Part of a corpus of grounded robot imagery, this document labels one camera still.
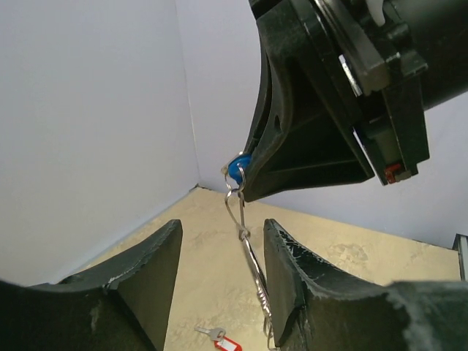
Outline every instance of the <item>beige floor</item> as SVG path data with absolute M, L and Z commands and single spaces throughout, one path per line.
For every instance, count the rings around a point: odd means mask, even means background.
M 224 327 L 244 351 L 266 350 L 262 312 L 223 194 L 195 189 L 105 260 L 148 237 L 169 219 L 181 219 L 184 239 L 165 351 L 215 350 L 196 325 Z M 276 219 L 302 244 L 340 268 L 378 284 L 396 280 L 459 280 L 455 251 L 262 203 L 246 206 L 252 244 L 263 260 L 263 221 Z

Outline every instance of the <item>red key tag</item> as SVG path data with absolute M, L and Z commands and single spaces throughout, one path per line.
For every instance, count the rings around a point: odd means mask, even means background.
M 242 347 L 226 336 L 221 341 L 214 342 L 215 348 L 223 351 L 242 351 Z

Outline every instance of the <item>key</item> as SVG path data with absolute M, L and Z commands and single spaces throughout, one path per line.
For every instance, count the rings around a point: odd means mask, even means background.
M 214 346 L 222 351 L 242 351 L 242 347 L 237 342 L 227 338 L 226 336 L 220 341 L 215 341 Z
M 213 329 L 205 329 L 200 327 L 195 327 L 195 331 L 199 331 L 208 335 L 211 341 L 221 341 L 226 335 L 226 330 L 223 328 L 213 328 Z

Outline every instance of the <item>metal clip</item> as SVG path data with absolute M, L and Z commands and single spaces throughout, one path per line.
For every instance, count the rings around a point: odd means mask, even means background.
M 227 212 L 229 213 L 231 219 L 234 221 L 236 229 L 238 230 L 238 238 L 242 243 L 244 249 L 244 254 L 246 256 L 247 264 L 249 265 L 250 271 L 252 273 L 252 278 L 257 288 L 257 299 L 260 302 L 260 306 L 265 317 L 263 322 L 263 333 L 267 336 L 267 348 L 271 351 L 277 350 L 276 348 L 270 348 L 270 342 L 273 338 L 273 326 L 271 324 L 271 310 L 270 310 L 270 301 L 268 299 L 268 291 L 266 288 L 266 279 L 265 274 L 263 273 L 262 268 L 257 259 L 252 245 L 250 244 L 250 231 L 245 225 L 245 216 L 244 216 L 244 194 L 242 190 L 246 182 L 245 171 L 240 164 L 237 164 L 238 171 L 241 174 L 241 182 L 238 185 L 238 188 L 233 188 L 227 178 L 232 178 L 229 172 L 230 167 L 233 165 L 239 157 L 245 155 L 244 152 L 240 152 L 237 156 L 233 157 L 222 169 L 221 172 L 224 174 L 224 179 L 226 181 L 227 193 L 224 196 L 224 204 L 226 205 Z M 233 211 L 229 206 L 229 199 L 237 195 L 239 198 L 239 210 L 240 210 L 240 221 L 236 219 Z

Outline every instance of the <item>white backdrop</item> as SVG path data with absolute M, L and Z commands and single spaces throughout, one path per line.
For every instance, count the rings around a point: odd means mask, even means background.
M 56 281 L 198 181 L 173 0 L 0 2 L 0 279 Z
M 244 147 L 257 99 L 257 29 L 248 1 L 176 2 L 201 184 L 224 191 L 219 168 Z M 468 233 L 467 106 L 465 94 L 427 112 L 431 159 L 408 181 L 383 187 L 373 178 L 265 202 L 449 247 Z

